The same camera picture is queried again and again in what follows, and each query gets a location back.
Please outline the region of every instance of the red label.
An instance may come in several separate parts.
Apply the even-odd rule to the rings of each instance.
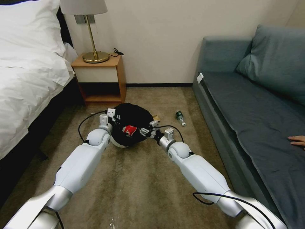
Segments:
[[[129,126],[125,126],[125,127],[123,128],[123,132],[124,132],[125,134],[130,135],[130,136],[132,136],[133,133],[136,132],[136,130],[137,130],[136,127],[130,126],[130,125],[129,125]]]

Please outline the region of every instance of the gold lamp base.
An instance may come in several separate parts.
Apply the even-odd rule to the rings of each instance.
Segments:
[[[106,52],[88,52],[83,55],[84,62],[87,63],[101,63],[109,60],[109,54]]]

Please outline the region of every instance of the white wall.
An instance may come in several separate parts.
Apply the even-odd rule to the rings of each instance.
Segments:
[[[98,50],[125,53],[127,83],[192,82],[202,38],[253,35],[259,23],[286,25],[297,0],[106,0],[95,15]],[[66,15],[78,54],[92,50],[85,24]]]
[[[305,0],[299,0],[299,3],[288,20],[287,26],[305,27]]]

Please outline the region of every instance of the baseboard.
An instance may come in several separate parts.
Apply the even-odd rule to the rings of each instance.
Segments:
[[[191,87],[193,83],[152,83],[152,84],[131,84],[127,83],[126,87]]]

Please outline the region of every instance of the nightstand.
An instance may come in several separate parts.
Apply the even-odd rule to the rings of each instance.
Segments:
[[[83,54],[72,64],[85,105],[123,103],[126,96],[126,78],[122,56],[90,64]]]

